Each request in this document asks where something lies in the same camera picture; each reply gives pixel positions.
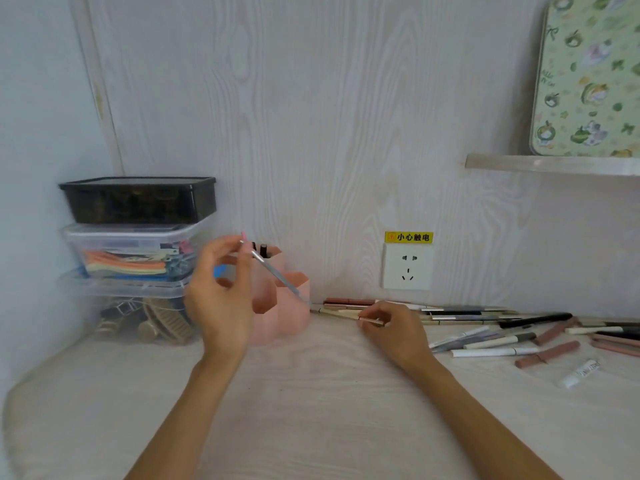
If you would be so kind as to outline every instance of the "wall socket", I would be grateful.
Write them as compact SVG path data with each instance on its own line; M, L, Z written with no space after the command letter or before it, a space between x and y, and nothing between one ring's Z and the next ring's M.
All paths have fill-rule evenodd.
M385 244L382 288L428 290L433 274L432 244Z

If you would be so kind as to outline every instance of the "wooden shelf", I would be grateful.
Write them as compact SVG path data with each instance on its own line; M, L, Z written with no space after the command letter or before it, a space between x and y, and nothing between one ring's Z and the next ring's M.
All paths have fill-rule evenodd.
M539 155L469 153L465 168L640 177L640 158L542 157Z

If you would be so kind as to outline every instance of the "white desk surface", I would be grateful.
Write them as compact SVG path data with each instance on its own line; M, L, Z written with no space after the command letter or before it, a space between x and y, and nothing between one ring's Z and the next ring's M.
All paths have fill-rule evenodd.
M469 326L430 326L437 340ZM573 339L563 335L551 345ZM521 371L513 358L438 355L565 480L640 471L640 359L591 348ZM86 339L7 399L18 478L121 479L180 395L202 346ZM554 385L584 359L603 367ZM352 321L314 317L298 337L251 349L205 446L199 479L476 478L428 400Z

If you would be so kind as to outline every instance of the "black storage box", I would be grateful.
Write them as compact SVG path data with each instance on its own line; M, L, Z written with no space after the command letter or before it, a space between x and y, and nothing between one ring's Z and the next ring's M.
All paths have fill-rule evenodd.
M195 224L216 211L214 177L103 177L58 185L78 224Z

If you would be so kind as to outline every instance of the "hand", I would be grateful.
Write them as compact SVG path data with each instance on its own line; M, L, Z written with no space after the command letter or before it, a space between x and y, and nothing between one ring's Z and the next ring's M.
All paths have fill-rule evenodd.
M189 317L202 329L204 362L242 361L253 327L251 295L251 242L240 245L241 236L228 235L208 243L187 287L184 304ZM238 251L238 257L228 256ZM236 265L236 281L225 288L213 277L219 264Z
M420 318L405 305L378 301L361 311L359 316L385 322L384 326L378 326L360 320L358 326L404 371L408 372L415 365L421 367L429 363L439 364L431 353Z

